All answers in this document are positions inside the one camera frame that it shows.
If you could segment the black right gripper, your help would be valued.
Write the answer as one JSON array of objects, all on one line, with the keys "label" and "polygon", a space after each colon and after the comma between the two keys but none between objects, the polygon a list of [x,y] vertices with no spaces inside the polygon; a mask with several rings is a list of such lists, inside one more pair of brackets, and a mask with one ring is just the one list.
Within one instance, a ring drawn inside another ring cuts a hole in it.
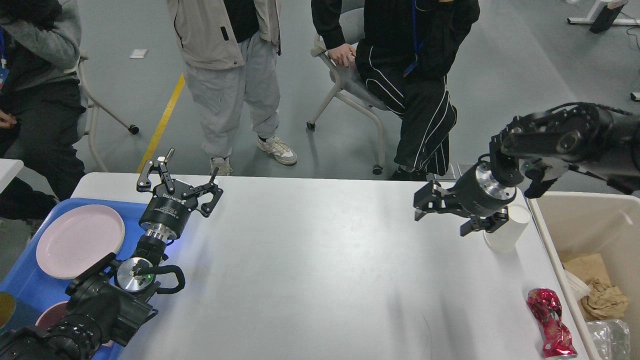
[{"label": "black right gripper", "polygon": [[457,212],[455,196],[462,208],[471,214],[460,226],[460,236],[465,237],[473,231],[492,234],[509,221],[509,210],[505,207],[515,200],[516,194],[515,187],[505,186],[494,178],[489,162],[479,161],[450,189],[431,180],[416,191],[413,196],[414,221],[420,221],[427,214]]}]

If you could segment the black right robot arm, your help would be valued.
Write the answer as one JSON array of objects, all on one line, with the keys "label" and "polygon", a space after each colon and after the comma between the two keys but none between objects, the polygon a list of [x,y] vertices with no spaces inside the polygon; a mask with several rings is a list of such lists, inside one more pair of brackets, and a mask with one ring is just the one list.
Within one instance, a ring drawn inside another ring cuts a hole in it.
[{"label": "black right robot arm", "polygon": [[524,196],[541,198],[568,171],[602,180],[626,195],[637,192],[639,116],[590,102],[515,116],[453,187],[432,180],[414,194],[414,219],[454,214],[466,218],[463,237],[473,231],[494,233],[514,218],[508,205],[519,184],[529,180]]}]

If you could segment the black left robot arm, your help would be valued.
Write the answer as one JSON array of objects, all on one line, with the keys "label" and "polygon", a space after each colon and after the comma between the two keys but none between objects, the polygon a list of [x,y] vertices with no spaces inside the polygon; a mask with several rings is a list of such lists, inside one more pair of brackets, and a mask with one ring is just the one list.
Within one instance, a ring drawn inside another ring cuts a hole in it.
[{"label": "black left robot arm", "polygon": [[103,344],[126,346],[146,322],[158,314],[149,300],[185,288],[177,265],[164,265],[165,251],[179,239],[193,212],[207,218],[222,197],[216,183],[219,166],[205,184],[192,186],[173,178],[167,163],[173,155],[148,160],[136,183],[151,199],[138,224],[144,230],[132,255],[118,260],[103,256],[71,281],[65,315],[50,328],[23,326],[1,335],[3,360],[89,360]]}]

